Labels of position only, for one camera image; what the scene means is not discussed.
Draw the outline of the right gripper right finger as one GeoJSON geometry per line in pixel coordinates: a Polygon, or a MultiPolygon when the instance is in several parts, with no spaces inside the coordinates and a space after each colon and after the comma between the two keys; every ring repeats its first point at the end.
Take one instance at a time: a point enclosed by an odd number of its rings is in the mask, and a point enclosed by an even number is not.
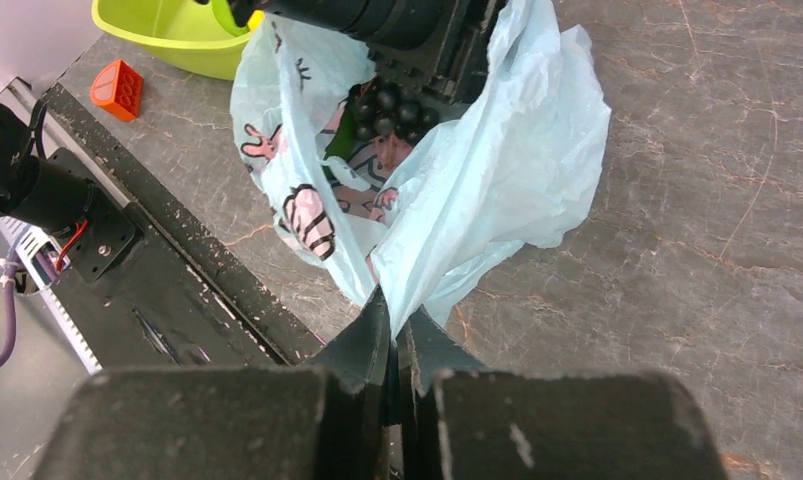
{"type": "Polygon", "coordinates": [[[421,308],[397,337],[399,414],[405,479],[441,479],[442,458],[433,381],[443,370],[479,370],[484,364],[453,340],[421,308]]]}

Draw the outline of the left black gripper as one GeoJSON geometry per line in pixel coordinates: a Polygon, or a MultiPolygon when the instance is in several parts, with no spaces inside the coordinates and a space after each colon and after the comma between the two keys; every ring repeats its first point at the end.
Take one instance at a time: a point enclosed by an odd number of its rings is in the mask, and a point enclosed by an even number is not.
{"type": "Polygon", "coordinates": [[[364,42],[378,76],[445,104],[474,102],[505,0],[234,0],[239,27],[257,11],[364,42]]]}

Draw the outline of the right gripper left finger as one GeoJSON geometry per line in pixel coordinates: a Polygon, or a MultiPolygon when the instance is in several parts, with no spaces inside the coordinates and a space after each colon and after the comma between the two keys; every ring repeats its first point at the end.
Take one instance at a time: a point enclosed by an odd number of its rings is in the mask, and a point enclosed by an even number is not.
{"type": "Polygon", "coordinates": [[[385,479],[390,320],[377,287],[357,317],[310,361],[327,376],[316,479],[385,479]]]}

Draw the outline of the light blue cartoon plastic bag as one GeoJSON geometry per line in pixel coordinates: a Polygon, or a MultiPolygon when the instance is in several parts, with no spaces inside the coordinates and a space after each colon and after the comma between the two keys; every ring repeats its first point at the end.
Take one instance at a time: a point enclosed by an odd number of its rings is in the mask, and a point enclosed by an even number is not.
{"type": "Polygon", "coordinates": [[[591,50],[550,2],[511,1],[475,102],[414,147],[328,155],[344,97],[374,65],[360,41],[269,15],[236,71],[234,141],[303,261],[357,305],[380,288],[394,332],[418,309],[444,324],[489,270],[587,217],[611,116],[591,50]]]}

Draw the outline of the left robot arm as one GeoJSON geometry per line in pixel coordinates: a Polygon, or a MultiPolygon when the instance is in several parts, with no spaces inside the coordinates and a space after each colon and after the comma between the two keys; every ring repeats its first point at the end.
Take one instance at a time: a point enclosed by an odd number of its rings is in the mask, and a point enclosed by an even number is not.
{"type": "MultiPolygon", "coordinates": [[[[353,85],[330,124],[329,154],[356,143],[387,141],[412,147],[438,122],[431,101],[446,105],[477,98],[488,70],[485,46],[503,8],[500,1],[195,1],[221,26],[243,35],[271,16],[365,42],[377,70],[353,85]]],[[[45,153],[46,116],[37,102],[29,121],[0,103],[0,217],[43,229],[61,246],[38,253],[51,275],[74,264],[94,281],[120,261],[139,228],[92,180],[61,168],[45,153]]]]}

